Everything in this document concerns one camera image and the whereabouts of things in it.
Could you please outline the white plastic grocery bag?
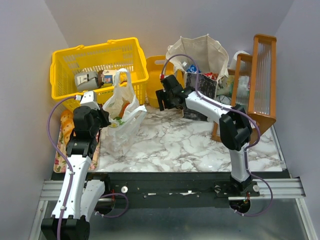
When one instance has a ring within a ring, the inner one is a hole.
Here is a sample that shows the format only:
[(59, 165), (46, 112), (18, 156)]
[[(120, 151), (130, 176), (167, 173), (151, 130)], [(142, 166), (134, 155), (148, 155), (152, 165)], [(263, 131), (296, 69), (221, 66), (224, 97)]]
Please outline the white plastic grocery bag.
[[(130, 102), (122, 118), (119, 113), (124, 103)], [(125, 69), (117, 70), (113, 95), (102, 108), (109, 113), (110, 125), (104, 131), (104, 148), (114, 157), (124, 156), (134, 144), (147, 109), (141, 105), (132, 85), (131, 74)]]

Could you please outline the small orange pumpkin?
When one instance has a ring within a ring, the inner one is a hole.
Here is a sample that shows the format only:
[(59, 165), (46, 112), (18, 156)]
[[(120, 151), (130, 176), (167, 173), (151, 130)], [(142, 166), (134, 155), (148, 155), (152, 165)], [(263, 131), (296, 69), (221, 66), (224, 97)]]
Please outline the small orange pumpkin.
[(126, 108), (128, 107), (128, 105), (130, 105), (130, 102), (125, 102), (123, 105), (122, 105), (122, 108), (121, 108), (121, 111), (119, 113), (119, 117), (122, 118), (124, 113), (125, 113), (125, 110)]

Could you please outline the beige canvas tote bag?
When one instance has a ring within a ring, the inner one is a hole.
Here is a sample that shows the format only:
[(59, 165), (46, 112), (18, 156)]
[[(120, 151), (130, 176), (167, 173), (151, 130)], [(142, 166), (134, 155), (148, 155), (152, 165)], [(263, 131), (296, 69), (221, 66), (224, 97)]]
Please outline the beige canvas tote bag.
[[(183, 75), (182, 84), (184, 87), (195, 88), (196, 73), (186, 72), (182, 63), (198, 66), (199, 73), (198, 91), (208, 98), (215, 99), (217, 90), (222, 85), (223, 78), (228, 78), (229, 55), (219, 41), (209, 35), (196, 38), (180, 37), (170, 45), (165, 58), (173, 64), (174, 72), (181, 72)], [(217, 73), (218, 79), (202, 78), (202, 73)]]

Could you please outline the red snack bag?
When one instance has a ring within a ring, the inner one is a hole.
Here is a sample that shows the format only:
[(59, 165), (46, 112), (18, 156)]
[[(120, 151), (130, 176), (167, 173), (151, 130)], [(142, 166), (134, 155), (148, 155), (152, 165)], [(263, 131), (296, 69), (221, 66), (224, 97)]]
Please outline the red snack bag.
[(201, 74), (201, 77), (202, 77), (203, 79), (208, 78), (208, 79), (212, 79), (212, 80), (214, 80), (214, 81), (217, 81), (217, 80), (218, 80), (218, 76), (219, 76), (218, 73), (213, 73), (213, 72), (207, 72), (207, 73), (202, 73), (202, 74)]

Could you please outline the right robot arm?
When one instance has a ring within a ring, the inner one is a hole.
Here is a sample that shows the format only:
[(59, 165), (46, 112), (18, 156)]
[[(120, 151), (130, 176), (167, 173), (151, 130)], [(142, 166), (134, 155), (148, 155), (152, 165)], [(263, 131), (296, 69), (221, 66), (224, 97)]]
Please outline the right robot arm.
[(183, 88), (174, 75), (162, 75), (160, 82), (163, 89), (155, 93), (161, 111), (173, 108), (194, 110), (218, 124), (220, 141), (229, 150), (231, 174), (230, 181), (216, 183), (216, 194), (228, 197), (244, 195), (252, 183), (246, 148), (253, 131), (244, 108), (221, 104), (193, 87)]

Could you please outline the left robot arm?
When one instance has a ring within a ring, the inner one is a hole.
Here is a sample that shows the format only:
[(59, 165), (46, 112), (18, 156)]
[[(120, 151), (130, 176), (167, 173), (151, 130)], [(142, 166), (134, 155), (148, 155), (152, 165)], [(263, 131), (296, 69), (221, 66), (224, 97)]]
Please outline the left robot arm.
[(97, 148), (97, 134), (110, 125), (100, 105), (80, 106), (73, 111), (74, 129), (66, 148), (67, 169), (58, 201), (41, 231), (47, 240), (87, 240), (90, 217), (105, 192), (105, 182), (86, 176)]

